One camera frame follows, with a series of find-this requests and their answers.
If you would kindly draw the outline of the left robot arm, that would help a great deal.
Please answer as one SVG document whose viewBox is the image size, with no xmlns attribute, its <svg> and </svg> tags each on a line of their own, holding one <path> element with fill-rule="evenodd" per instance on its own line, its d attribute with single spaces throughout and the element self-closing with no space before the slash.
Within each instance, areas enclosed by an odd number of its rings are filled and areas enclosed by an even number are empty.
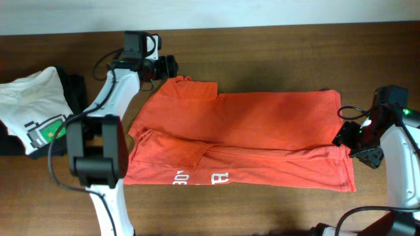
<svg viewBox="0 0 420 236">
<path fill-rule="evenodd" d="M 135 234 L 123 190 L 129 152 L 122 119 L 143 82 L 177 72 L 172 55 L 114 60 L 94 102 L 66 125 L 70 172 L 93 202 L 101 235 Z"/>
</svg>

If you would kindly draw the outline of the orange printed t-shirt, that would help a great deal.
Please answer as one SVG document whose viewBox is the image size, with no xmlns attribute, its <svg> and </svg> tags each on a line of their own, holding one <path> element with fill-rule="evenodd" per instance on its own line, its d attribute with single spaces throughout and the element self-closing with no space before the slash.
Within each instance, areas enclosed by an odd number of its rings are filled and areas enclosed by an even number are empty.
<svg viewBox="0 0 420 236">
<path fill-rule="evenodd" d="M 335 90 L 220 93 L 216 82 L 167 80 L 130 128 L 124 182 L 262 184 L 352 192 Z"/>
</svg>

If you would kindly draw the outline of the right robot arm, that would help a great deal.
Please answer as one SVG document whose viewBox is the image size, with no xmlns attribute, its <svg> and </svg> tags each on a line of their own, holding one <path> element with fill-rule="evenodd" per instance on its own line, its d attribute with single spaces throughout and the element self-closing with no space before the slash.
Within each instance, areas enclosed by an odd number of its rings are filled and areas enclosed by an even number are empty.
<svg viewBox="0 0 420 236">
<path fill-rule="evenodd" d="M 346 212 L 335 227 L 319 223 L 310 235 L 350 235 L 345 220 L 358 212 L 383 211 L 385 215 L 359 231 L 359 235 L 419 234 L 419 112 L 397 105 L 375 105 L 364 114 L 363 125 L 346 121 L 334 144 L 350 148 L 351 157 L 377 168 L 386 163 L 386 206 L 361 206 Z"/>
</svg>

